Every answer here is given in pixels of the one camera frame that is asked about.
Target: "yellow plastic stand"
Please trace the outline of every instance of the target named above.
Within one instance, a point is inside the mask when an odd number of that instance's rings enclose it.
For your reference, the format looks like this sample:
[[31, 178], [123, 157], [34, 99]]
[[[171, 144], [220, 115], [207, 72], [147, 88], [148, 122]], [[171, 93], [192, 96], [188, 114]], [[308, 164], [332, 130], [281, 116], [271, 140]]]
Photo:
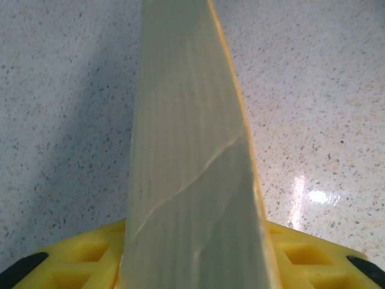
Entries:
[[[284, 289], [379, 288], [347, 259], [363, 254], [271, 222], [268, 230]], [[35, 253], [49, 256], [14, 288], [114, 288], [124, 235], [121, 220], [44, 247]]]

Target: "terrazzo floor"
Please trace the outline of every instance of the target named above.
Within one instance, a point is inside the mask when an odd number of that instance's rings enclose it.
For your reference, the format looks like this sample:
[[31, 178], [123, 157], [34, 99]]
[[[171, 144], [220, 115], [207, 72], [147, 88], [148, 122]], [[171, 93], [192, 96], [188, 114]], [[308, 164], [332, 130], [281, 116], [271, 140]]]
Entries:
[[[217, 0], [271, 221], [385, 268], [385, 2]], [[126, 215], [139, 0], [0, 1], [0, 271]]]

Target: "black rubber pad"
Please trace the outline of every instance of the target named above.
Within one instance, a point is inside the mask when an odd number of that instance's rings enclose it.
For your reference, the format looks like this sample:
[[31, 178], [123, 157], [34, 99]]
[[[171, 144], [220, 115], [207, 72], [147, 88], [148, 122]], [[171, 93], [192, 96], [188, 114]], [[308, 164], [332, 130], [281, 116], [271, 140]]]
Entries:
[[355, 256], [347, 256], [348, 260], [355, 265], [368, 278], [372, 279], [378, 286], [385, 289], [385, 272], [379, 266]]
[[11, 289], [26, 275], [30, 274], [46, 258], [48, 253], [40, 252], [20, 259], [0, 273], [0, 289]]

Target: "yellow edge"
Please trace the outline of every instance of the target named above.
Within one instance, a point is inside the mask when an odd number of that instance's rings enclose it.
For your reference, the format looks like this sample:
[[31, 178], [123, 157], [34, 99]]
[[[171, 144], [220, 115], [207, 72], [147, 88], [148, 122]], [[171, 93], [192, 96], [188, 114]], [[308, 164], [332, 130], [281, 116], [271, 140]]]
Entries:
[[230, 71], [231, 71], [231, 74], [232, 74], [232, 77], [233, 77], [233, 82], [234, 82], [234, 85], [235, 85], [236, 94], [238, 96], [239, 103], [241, 104], [242, 115], [243, 115], [243, 118], [245, 119], [245, 125], [246, 125], [248, 139], [249, 139], [249, 151], [250, 151], [250, 156], [252, 157], [253, 168], [254, 168], [254, 177], [255, 177], [255, 180], [256, 180], [256, 183], [254, 184], [254, 194], [255, 194], [255, 197], [256, 197], [256, 199], [255, 199], [255, 206], [257, 207], [257, 212], [259, 214], [258, 217], [260, 219], [263, 218], [263, 220], [264, 220], [263, 224], [261, 224], [262, 228], [259, 228], [259, 230], [260, 230], [261, 234], [265, 234], [266, 235], [267, 242], [265, 242], [264, 245], [269, 249], [269, 252], [268, 253], [264, 252], [265, 259], [268, 262], [268, 266], [270, 268], [273, 268], [273, 270], [274, 270], [274, 272], [269, 274], [270, 284], [277, 285], [278, 287], [282, 287], [281, 284], [277, 284], [277, 283], [280, 283], [280, 281], [279, 281], [280, 278], [279, 278], [279, 270], [278, 270], [277, 258], [276, 258], [276, 254], [274, 252], [273, 242], [272, 242], [272, 240], [270, 238], [270, 234], [267, 231], [267, 227], [266, 227], [266, 221], [267, 221], [267, 219], [266, 219], [266, 211], [265, 211], [265, 207], [263, 206], [262, 189], [261, 189], [261, 186], [260, 186], [258, 168], [257, 168], [257, 164], [256, 164], [256, 156], [255, 156], [255, 153], [254, 153], [254, 147], [253, 147], [253, 141], [252, 141], [253, 138], [252, 138], [252, 134], [251, 134], [250, 124], [249, 124], [248, 118], [247, 118], [247, 113], [246, 113], [246, 109], [245, 109], [244, 100], [243, 100], [243, 97], [242, 97], [242, 91], [241, 91], [241, 88], [239, 87], [238, 79], [237, 79], [236, 73], [235, 73], [235, 68], [233, 66], [231, 55], [230, 55], [229, 49], [227, 47], [226, 39], [225, 39], [223, 30], [222, 30], [222, 26], [221, 26], [220, 21], [219, 21], [219, 18], [217, 16], [217, 12], [215, 11], [215, 8], [214, 8], [214, 5], [212, 3], [212, 0], [207, 0], [207, 2], [208, 2], [208, 5], [209, 5], [209, 8], [210, 8], [210, 11], [211, 11], [211, 15], [212, 15], [212, 17], [214, 19], [214, 22], [215, 22], [215, 25], [217, 27], [218, 34], [220, 36], [221, 44], [222, 44], [222, 47], [224, 49], [224, 53], [225, 53], [226, 58], [227, 58], [227, 63], [229, 65], [229, 67], [230, 67]]

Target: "speckled floor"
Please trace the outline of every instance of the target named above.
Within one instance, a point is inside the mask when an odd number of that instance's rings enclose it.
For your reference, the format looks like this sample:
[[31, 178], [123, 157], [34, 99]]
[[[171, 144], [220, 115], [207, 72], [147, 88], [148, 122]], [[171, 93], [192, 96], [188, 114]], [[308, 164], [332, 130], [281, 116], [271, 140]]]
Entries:
[[[385, 267], [385, 3], [218, 0], [269, 219]], [[126, 211], [140, 1], [0, 2], [0, 270]]]

